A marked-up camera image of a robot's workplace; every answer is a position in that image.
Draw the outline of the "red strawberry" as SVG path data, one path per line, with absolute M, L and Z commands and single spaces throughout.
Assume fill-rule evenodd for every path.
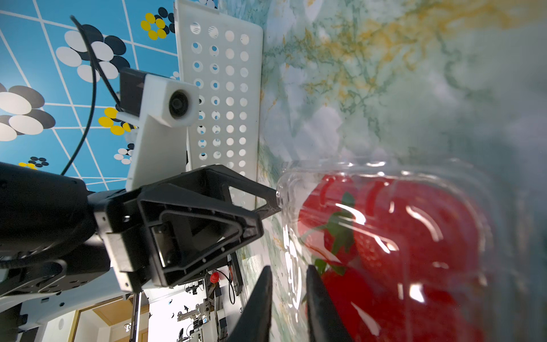
M 479 231 L 449 192 L 420 182 L 372 180 L 358 191 L 354 242 L 363 268 L 390 289 L 421 283 L 443 291 L 479 269 Z
M 341 205 L 353 207 L 357 194 L 351 178 L 325 175 L 306 198 L 299 211 L 298 234 L 312 255 L 331 264 L 347 264 L 357 256 L 352 230 L 339 225 L 353 216 Z
M 484 340 L 447 292 L 413 284 L 401 299 L 354 269 L 329 269 L 321 280 L 354 341 Z

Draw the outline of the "white perforated plastic basket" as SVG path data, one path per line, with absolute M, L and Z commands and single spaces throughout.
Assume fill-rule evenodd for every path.
M 175 2 L 179 70 L 198 88 L 192 169 L 224 165 L 256 180 L 264 31 L 194 1 Z

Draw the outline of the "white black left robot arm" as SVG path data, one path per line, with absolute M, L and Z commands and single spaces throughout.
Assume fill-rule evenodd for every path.
M 223 165 L 135 190 L 1 165 L 1 340 L 86 302 L 193 282 L 264 234 L 276 191 Z

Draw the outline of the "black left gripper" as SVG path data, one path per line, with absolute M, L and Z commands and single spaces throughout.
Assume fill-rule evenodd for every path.
M 184 172 L 170 183 L 88 195 L 88 208 L 123 292 L 190 280 L 262 237 L 262 219 L 281 211 L 275 189 L 224 165 Z M 234 205 L 232 188 L 266 204 L 254 211 Z

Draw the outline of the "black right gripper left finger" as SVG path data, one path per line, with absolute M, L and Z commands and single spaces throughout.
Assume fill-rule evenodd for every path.
M 272 325 L 273 277 L 270 266 L 265 266 L 254 290 L 229 334 L 228 342 L 268 342 Z

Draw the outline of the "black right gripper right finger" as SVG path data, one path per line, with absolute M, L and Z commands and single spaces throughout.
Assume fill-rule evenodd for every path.
M 317 269 L 306 271 L 309 341 L 352 341 L 324 286 Z

